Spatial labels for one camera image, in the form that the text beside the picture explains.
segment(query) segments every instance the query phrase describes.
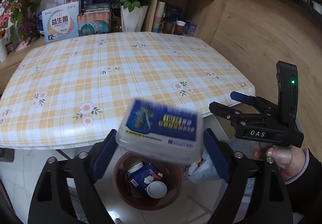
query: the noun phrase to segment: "yellow and white plaid tablecloth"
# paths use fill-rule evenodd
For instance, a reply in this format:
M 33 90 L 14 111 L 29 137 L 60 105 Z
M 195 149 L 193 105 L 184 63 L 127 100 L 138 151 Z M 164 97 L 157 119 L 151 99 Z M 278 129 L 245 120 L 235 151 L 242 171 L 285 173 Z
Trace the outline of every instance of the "yellow and white plaid tablecloth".
M 209 115 L 230 93 L 254 86 L 194 37 L 157 33 L 84 36 L 33 49 L 0 100 L 0 146 L 63 149 L 93 145 L 118 129 L 134 97 Z

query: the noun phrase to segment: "barcode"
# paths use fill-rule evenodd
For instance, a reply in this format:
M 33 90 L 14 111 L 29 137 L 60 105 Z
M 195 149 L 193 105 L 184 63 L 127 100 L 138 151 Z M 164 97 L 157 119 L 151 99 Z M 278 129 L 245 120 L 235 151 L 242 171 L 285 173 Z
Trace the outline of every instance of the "barcode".
M 136 187 L 139 185 L 139 184 L 137 184 L 137 182 L 135 180 L 131 180 L 131 183 Z

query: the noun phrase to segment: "human hand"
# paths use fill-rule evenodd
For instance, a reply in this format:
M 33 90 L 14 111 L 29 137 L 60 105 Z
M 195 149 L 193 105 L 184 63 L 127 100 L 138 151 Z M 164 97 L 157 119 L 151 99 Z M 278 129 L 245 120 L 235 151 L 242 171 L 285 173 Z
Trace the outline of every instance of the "human hand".
M 263 160 L 265 158 L 259 142 L 254 143 L 250 150 L 255 159 Z M 281 176 L 285 181 L 299 174 L 305 163 L 304 152 L 294 146 L 291 148 L 271 147 L 266 151 L 266 156 L 272 157 L 276 164 L 281 167 Z

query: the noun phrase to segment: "brown trash bin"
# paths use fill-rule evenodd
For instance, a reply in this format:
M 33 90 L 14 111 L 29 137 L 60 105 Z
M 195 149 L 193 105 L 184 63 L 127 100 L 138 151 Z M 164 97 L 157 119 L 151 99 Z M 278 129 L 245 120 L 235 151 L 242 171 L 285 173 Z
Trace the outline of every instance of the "brown trash bin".
M 137 199 L 128 191 L 125 183 L 125 173 L 129 168 L 141 161 L 144 164 L 151 163 L 158 171 L 163 173 L 163 182 L 168 189 L 163 198 L 152 199 L 144 197 Z M 127 152 L 116 163 L 113 172 L 113 184 L 121 199 L 128 205 L 143 211 L 156 211 L 171 205 L 179 197 L 183 186 L 183 170 L 178 164 L 157 161 L 136 153 Z

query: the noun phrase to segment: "blue gripper pad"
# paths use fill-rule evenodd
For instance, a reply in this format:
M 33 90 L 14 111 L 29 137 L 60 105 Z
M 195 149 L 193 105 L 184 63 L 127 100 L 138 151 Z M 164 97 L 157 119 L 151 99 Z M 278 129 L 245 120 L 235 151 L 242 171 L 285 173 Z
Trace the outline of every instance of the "blue gripper pad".
M 105 171 L 118 147 L 115 140 L 116 131 L 111 135 L 110 139 L 102 147 L 100 153 L 93 162 L 92 180 L 94 183 L 103 178 Z
M 250 105 L 250 106 L 255 105 L 255 101 L 253 100 L 252 97 L 247 96 L 245 94 L 241 94 L 236 91 L 231 92 L 230 98 L 234 101 L 238 101 L 238 102 L 244 103 L 246 105 Z
M 211 161 L 213 162 L 216 171 L 221 179 L 223 179 L 226 183 L 229 183 L 231 180 L 231 176 L 229 174 L 229 163 L 226 160 L 225 156 L 223 155 L 221 149 L 217 145 L 214 138 L 210 135 L 209 131 L 210 129 L 207 129 L 203 133 L 203 143 L 206 147 L 206 150 L 211 158 Z M 225 142 L 223 142 L 223 145 L 228 146 L 228 150 L 230 149 L 229 145 Z

